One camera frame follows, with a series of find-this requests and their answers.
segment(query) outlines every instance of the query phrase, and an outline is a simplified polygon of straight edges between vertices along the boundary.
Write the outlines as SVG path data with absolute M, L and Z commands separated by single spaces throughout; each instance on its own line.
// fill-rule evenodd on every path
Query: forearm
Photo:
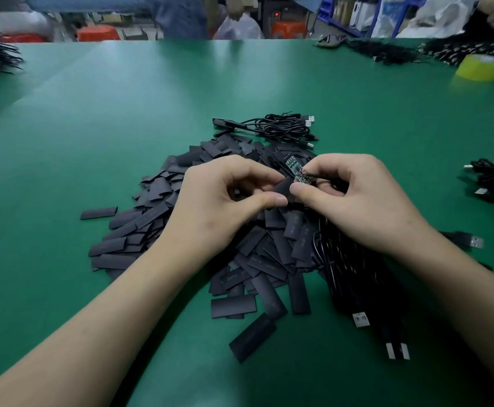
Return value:
M 105 406 L 194 272 L 156 243 L 127 272 L 0 377 L 0 406 Z
M 410 241 L 398 259 L 427 284 L 494 376 L 494 273 L 433 229 Z

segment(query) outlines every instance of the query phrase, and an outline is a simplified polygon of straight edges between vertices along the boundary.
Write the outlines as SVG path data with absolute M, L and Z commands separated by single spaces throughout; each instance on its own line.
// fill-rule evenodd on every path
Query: blue storage rack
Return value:
M 322 21 L 323 23 L 332 25 L 334 27 L 339 28 L 346 34 L 353 37 L 371 37 L 373 33 L 373 29 L 375 28 L 375 23 L 377 22 L 377 17 L 379 16 L 379 11 L 381 8 L 381 2 L 383 0 L 377 0 L 377 6 L 375 8 L 375 15 L 373 16 L 373 22 L 371 23 L 370 28 L 367 31 L 360 31 L 353 27 L 349 27 L 347 25 L 341 24 L 338 20 L 333 18 L 334 15 L 334 7 L 335 0 L 322 0 L 320 3 L 320 7 L 318 8 L 317 20 Z M 392 38 L 395 38 L 398 35 L 398 31 L 405 19 L 405 14 L 407 13 L 407 9 L 410 6 L 422 7 L 426 0 L 405 0 L 403 2 L 402 9 L 400 11 L 400 15 L 398 16 L 398 20 L 396 22 L 396 27 L 394 27 L 394 31 L 392 32 Z

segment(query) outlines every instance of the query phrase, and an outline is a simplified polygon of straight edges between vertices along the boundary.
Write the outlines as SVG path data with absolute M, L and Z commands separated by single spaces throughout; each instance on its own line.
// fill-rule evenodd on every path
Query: green workbench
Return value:
M 494 205 L 459 179 L 463 164 L 494 159 L 494 82 L 302 40 L 20 48 L 25 71 L 0 75 L 0 373 L 108 285 L 87 257 L 108 220 L 80 221 L 80 212 L 130 208 L 140 178 L 209 139 L 212 117 L 314 115 L 316 152 L 376 155 L 434 227 L 483 237 L 473 255 L 494 267 Z M 279 320 L 240 365 L 228 343 L 257 315 L 212 320 L 197 277 L 115 405 L 492 405 L 492 379 L 420 283 L 394 271 L 411 291 L 410 361 L 388 360 L 369 329 L 336 314 L 311 273 L 312 315 Z M 278 291 L 290 308 L 287 288 Z

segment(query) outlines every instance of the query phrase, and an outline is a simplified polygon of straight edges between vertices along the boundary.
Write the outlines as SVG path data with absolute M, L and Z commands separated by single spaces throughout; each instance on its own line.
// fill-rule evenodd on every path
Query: fingernail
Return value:
M 288 199 L 278 192 L 275 193 L 275 204 L 277 207 L 284 207 L 288 204 Z
M 299 191 L 302 189 L 301 183 L 292 183 L 290 185 L 290 192 L 294 195 L 298 195 Z

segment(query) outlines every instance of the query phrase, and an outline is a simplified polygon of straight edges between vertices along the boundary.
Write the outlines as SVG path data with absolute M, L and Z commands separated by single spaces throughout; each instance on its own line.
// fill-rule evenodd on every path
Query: red stool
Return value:
M 303 21 L 276 21 L 271 26 L 271 38 L 305 38 L 307 28 Z
M 0 34 L 0 43 L 45 43 L 42 36 L 35 33 L 26 34 Z
M 77 31 L 77 41 L 120 40 L 115 27 L 110 25 L 93 25 Z

